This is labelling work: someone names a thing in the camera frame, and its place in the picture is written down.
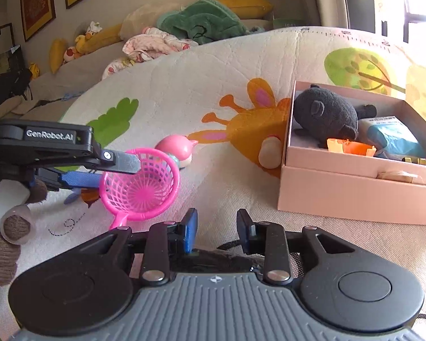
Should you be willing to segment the gloved hand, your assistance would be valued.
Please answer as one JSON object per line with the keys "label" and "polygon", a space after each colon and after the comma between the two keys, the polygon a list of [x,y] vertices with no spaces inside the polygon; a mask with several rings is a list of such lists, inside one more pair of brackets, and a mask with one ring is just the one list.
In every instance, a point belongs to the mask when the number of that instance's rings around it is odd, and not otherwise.
{"label": "gloved hand", "polygon": [[30,208],[43,202],[47,187],[39,179],[30,187],[16,181],[0,182],[0,286],[10,284],[16,275],[21,247],[36,233]]}

